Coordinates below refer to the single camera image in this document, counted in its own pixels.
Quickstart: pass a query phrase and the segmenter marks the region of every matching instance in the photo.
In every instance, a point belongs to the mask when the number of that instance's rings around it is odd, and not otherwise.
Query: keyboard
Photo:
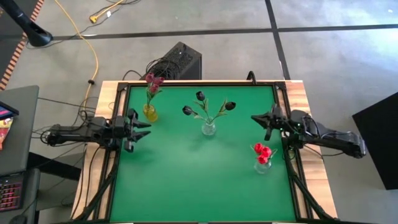
[[[19,209],[22,206],[23,174],[0,178],[0,212]]]

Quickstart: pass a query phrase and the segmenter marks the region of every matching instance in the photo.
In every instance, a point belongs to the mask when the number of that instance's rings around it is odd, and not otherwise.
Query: green table surface
[[[265,131],[250,116],[269,111],[270,86],[163,86],[152,104],[159,119],[152,133],[123,151],[114,190],[111,222],[243,222],[293,221],[294,207],[280,135],[264,142]],[[226,97],[236,102],[215,121],[216,134],[201,133],[203,121],[182,113],[195,93],[209,99],[210,116]],[[144,87],[132,87],[129,108],[142,113]],[[250,145],[262,142],[278,149],[265,175],[254,170]]]

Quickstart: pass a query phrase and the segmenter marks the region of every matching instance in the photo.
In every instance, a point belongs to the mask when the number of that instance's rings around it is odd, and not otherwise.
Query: vase of flowers
[[[196,111],[194,111],[190,106],[184,106],[182,108],[182,112],[187,115],[193,115],[193,118],[195,119],[202,119],[204,120],[204,123],[202,124],[201,131],[204,135],[207,136],[212,136],[216,133],[216,124],[215,124],[215,119],[219,118],[220,116],[227,115],[226,111],[231,111],[235,109],[236,103],[235,102],[227,102],[227,100],[224,100],[224,103],[221,105],[220,110],[216,114],[216,116],[213,118],[209,116],[208,114],[208,109],[209,109],[209,101],[208,98],[206,98],[205,94],[202,91],[199,91],[196,93],[197,100],[194,101],[206,114],[205,117],[200,116]]]
[[[148,83],[146,88],[147,92],[147,103],[144,104],[144,115],[150,122],[155,122],[158,118],[155,106],[150,102],[154,99],[154,97],[160,93],[162,90],[159,88],[161,84],[164,82],[164,78],[157,77],[153,73],[148,73],[145,76],[145,81]]]
[[[254,147],[251,147],[254,152],[257,154],[256,163],[254,164],[254,169],[259,174],[266,174],[267,171],[271,168],[271,159],[272,156],[278,151],[275,149],[272,151],[269,147],[263,146],[261,143],[257,143]]]

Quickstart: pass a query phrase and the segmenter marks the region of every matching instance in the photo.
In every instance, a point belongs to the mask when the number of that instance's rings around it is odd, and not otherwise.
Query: glass vase
[[[207,118],[201,126],[201,131],[204,135],[212,136],[216,133],[216,124],[212,120],[212,117]]]
[[[150,122],[155,122],[157,120],[157,113],[154,105],[144,104],[144,115]]]
[[[271,160],[268,159],[268,162],[265,164],[261,164],[258,161],[254,164],[254,169],[257,171],[259,174],[266,174],[268,170],[271,168]]]

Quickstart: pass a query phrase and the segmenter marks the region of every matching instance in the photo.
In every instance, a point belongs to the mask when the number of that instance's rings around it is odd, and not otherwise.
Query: red flower
[[[261,152],[262,152],[262,148],[263,148],[264,146],[261,144],[261,143],[256,143],[255,145],[254,145],[254,152],[256,152],[258,155],[260,155],[261,154]]]
[[[150,87],[149,91],[150,91],[151,93],[156,93],[158,89],[159,89],[159,86],[156,85],[156,84],[153,84],[153,85]]]
[[[268,162],[268,157],[261,154],[259,157],[257,157],[257,161],[259,161],[260,164],[266,164]]]
[[[145,81],[146,81],[147,83],[152,83],[152,82],[154,81],[154,79],[155,79],[155,75],[154,75],[152,72],[148,73],[148,74],[145,76]]]
[[[154,80],[154,84],[156,84],[156,85],[161,85],[161,84],[163,84],[163,82],[164,82],[163,77],[158,77],[158,78],[155,78],[155,80]]]
[[[267,158],[271,156],[272,151],[269,147],[265,146],[262,148],[262,155],[265,155]]]

